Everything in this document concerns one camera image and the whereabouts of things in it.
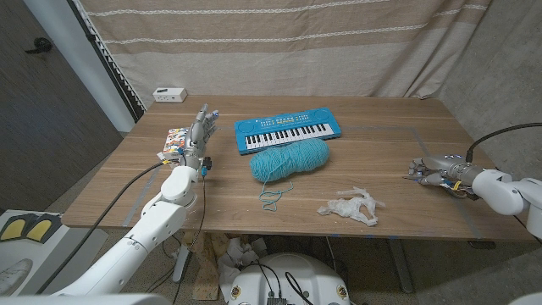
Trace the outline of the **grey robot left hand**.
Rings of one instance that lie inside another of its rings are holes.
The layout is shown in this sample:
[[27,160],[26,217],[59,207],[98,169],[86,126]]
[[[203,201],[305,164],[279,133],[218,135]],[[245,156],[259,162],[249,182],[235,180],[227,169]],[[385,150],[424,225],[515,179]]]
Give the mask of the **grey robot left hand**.
[[200,168],[200,159],[204,157],[207,142],[216,131],[215,121],[218,119],[218,110],[209,113],[207,108],[208,105],[204,103],[185,135],[183,160],[185,166],[193,169]]

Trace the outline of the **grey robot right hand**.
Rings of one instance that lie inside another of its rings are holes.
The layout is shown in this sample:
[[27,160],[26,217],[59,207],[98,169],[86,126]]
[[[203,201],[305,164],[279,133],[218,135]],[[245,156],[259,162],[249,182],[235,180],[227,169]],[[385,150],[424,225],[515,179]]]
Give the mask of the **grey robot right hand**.
[[467,162],[461,155],[434,155],[413,159],[404,179],[426,186],[441,186],[453,197],[476,201],[479,196],[472,185],[483,171],[483,167]]

